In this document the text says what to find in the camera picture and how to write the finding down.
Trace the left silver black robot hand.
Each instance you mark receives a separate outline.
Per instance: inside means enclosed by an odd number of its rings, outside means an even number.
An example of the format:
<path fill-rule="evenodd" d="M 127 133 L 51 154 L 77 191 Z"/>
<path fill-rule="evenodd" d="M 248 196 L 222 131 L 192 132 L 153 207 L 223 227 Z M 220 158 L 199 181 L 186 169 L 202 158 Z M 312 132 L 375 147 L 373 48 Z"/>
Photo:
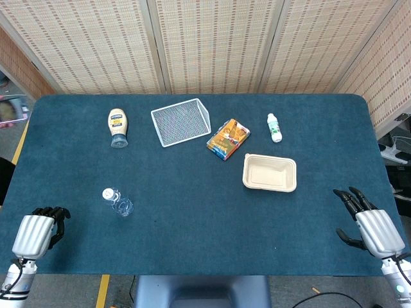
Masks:
<path fill-rule="evenodd" d="M 36 208 L 23 217 L 12 247 L 13 253 L 20 259 L 41 258 L 63 238 L 64 220 L 70 218 L 66 208 Z"/>

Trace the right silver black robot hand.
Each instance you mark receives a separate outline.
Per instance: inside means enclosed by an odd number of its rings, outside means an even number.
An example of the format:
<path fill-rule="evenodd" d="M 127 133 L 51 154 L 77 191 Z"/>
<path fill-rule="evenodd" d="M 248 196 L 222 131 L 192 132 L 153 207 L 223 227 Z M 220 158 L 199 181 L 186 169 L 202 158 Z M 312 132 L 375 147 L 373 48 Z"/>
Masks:
<path fill-rule="evenodd" d="M 361 235 L 360 239 L 353 239 L 342 229 L 336 229 L 337 235 L 345 244 L 367 250 L 378 259 L 402 254 L 405 243 L 385 210 L 378 209 L 355 187 L 350 187 L 348 192 L 338 189 L 333 192 L 342 200 Z"/>

